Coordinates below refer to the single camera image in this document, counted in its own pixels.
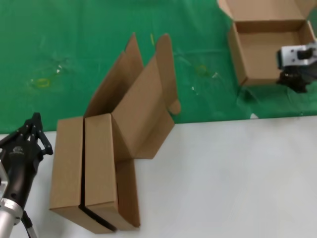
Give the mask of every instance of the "cable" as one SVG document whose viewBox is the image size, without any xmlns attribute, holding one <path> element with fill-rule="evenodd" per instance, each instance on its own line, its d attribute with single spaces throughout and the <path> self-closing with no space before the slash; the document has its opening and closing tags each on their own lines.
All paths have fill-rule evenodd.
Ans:
<svg viewBox="0 0 317 238">
<path fill-rule="evenodd" d="M 28 233 L 28 237 L 29 238 L 36 238 L 36 233 L 33 229 L 33 224 L 32 224 L 32 221 L 31 219 L 29 218 L 28 214 L 26 213 L 26 211 L 23 211 L 23 216 L 22 216 L 22 219 L 21 219 L 25 229 L 26 229 L 26 232 Z"/>
</svg>

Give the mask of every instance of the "white surface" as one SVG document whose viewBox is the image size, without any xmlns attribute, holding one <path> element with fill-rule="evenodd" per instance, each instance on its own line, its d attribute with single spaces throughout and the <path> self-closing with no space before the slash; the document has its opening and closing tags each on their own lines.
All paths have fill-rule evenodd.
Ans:
<svg viewBox="0 0 317 238">
<path fill-rule="evenodd" d="M 26 206 L 40 237 L 317 235 L 317 117 L 177 125 L 153 160 L 135 163 L 140 230 L 97 236 L 48 210 L 46 157 Z M 11 237 L 27 238 L 22 224 Z"/>
</svg>

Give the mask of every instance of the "green tablecloth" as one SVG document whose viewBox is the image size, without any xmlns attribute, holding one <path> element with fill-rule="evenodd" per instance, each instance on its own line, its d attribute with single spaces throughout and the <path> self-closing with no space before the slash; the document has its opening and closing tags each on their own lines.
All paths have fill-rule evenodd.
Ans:
<svg viewBox="0 0 317 238">
<path fill-rule="evenodd" d="M 45 130 L 80 116 L 127 39 L 146 63 L 153 40 L 173 40 L 182 113 L 177 123 L 317 115 L 317 87 L 238 87 L 216 0 L 2 0 L 0 132 L 40 112 Z"/>
</svg>

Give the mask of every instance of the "folded cardboard box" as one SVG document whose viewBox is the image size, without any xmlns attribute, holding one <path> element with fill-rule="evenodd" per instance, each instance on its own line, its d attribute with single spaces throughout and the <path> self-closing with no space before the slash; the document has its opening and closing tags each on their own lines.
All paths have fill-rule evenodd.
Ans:
<svg viewBox="0 0 317 238">
<path fill-rule="evenodd" d="M 233 20 L 228 33 L 240 85 L 266 85 L 278 81 L 276 53 L 283 46 L 315 40 L 308 18 L 316 0 L 218 0 Z"/>
<path fill-rule="evenodd" d="M 170 37 L 143 67 L 132 35 L 85 115 L 58 122 L 50 209 L 96 234 L 139 227 L 133 159 L 155 156 L 180 110 Z"/>
</svg>

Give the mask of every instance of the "robotic arm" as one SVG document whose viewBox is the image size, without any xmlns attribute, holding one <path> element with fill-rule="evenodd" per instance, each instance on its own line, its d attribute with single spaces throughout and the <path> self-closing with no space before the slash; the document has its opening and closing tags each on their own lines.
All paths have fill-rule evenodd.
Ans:
<svg viewBox="0 0 317 238">
<path fill-rule="evenodd" d="M 13 226 L 21 220 L 28 236 L 35 238 L 32 222 L 24 208 L 39 163 L 44 155 L 53 154 L 43 133 L 41 115 L 34 113 L 22 127 L 0 141 L 0 148 L 0 238 L 9 238 Z"/>
<path fill-rule="evenodd" d="M 278 84 L 297 93 L 307 93 L 306 86 L 317 81 L 317 41 L 302 46 L 285 46 L 277 53 L 282 70 Z"/>
</svg>

